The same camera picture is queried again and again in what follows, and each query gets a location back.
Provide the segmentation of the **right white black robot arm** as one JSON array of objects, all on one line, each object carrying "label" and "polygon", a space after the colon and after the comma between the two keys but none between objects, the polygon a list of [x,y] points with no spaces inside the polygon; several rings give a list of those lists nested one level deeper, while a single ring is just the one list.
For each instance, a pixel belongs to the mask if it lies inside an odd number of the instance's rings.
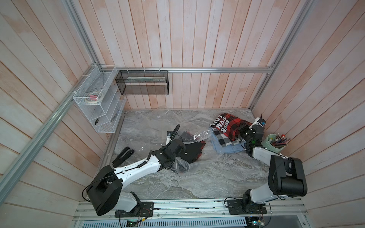
[{"label": "right white black robot arm", "polygon": [[273,200],[304,197],[308,192],[302,161],[287,157],[260,146],[264,127],[260,124],[242,126],[239,134],[248,155],[269,166],[268,180],[262,186],[247,190],[240,206],[243,212],[254,214],[265,210]]}]

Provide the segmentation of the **red black plaid shirt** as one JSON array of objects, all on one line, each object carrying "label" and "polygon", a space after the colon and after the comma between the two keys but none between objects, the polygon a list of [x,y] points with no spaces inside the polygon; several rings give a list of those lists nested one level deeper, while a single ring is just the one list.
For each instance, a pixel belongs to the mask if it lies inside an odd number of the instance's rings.
[{"label": "red black plaid shirt", "polygon": [[210,127],[212,129],[219,130],[223,135],[234,141],[239,135],[240,129],[247,125],[251,126],[252,123],[242,120],[234,115],[224,113],[218,115],[214,122],[210,124]]}]

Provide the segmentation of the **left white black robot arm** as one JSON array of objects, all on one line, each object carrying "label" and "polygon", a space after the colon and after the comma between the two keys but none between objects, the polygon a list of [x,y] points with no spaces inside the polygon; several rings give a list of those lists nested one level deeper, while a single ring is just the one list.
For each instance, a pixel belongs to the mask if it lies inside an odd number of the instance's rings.
[{"label": "left white black robot arm", "polygon": [[112,210],[139,214],[141,200],[134,192],[124,192],[123,189],[132,182],[163,169],[170,169],[176,157],[185,151],[185,144],[175,139],[180,128],[178,124],[171,135],[170,141],[158,150],[150,151],[149,155],[135,163],[124,167],[103,167],[93,181],[83,190],[93,205],[96,214],[102,216]]}]

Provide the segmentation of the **light blue shirt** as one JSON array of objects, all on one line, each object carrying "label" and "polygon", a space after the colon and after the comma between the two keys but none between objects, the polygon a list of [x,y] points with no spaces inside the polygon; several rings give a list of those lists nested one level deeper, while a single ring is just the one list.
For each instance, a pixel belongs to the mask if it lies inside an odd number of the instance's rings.
[{"label": "light blue shirt", "polygon": [[244,151],[243,144],[238,140],[232,141],[218,130],[213,130],[211,135],[213,148],[218,154],[231,154]]}]

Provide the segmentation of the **black white plaid shirt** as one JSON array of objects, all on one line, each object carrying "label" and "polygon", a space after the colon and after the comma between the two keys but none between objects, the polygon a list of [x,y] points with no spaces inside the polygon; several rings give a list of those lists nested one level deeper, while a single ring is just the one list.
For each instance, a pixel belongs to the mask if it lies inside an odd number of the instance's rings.
[{"label": "black white plaid shirt", "polygon": [[238,137],[235,138],[235,140],[231,140],[226,135],[222,134],[220,131],[213,131],[213,135],[217,138],[218,143],[222,147],[226,147],[226,146],[230,146],[230,145],[231,146],[239,145],[240,141],[242,139],[242,137],[239,135]]}]

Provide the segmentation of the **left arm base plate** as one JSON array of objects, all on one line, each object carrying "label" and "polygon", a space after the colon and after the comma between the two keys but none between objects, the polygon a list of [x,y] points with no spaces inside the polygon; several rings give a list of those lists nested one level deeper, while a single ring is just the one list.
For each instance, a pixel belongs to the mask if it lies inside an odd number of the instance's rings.
[{"label": "left arm base plate", "polygon": [[141,202],[138,203],[130,212],[123,210],[115,211],[115,218],[148,218],[153,216],[154,202]]}]

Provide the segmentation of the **clear plastic vacuum bag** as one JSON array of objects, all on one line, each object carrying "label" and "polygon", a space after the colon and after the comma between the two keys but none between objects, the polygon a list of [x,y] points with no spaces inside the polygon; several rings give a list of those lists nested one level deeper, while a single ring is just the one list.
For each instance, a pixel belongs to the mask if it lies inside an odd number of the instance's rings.
[{"label": "clear plastic vacuum bag", "polygon": [[169,110],[159,108],[147,113],[133,126],[126,142],[136,150],[139,159],[148,156],[174,139],[183,143],[182,151],[168,167],[185,175],[209,166],[224,154],[243,151],[243,140],[238,135],[230,140],[222,131],[230,118],[250,125],[253,114],[243,110]]}]

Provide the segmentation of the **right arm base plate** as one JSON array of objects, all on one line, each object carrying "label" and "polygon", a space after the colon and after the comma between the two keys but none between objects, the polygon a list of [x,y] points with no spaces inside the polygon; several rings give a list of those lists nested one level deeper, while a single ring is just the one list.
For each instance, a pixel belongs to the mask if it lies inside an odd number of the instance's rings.
[{"label": "right arm base plate", "polygon": [[255,215],[267,214],[267,209],[264,204],[256,204],[249,200],[229,199],[225,201],[230,215]]}]

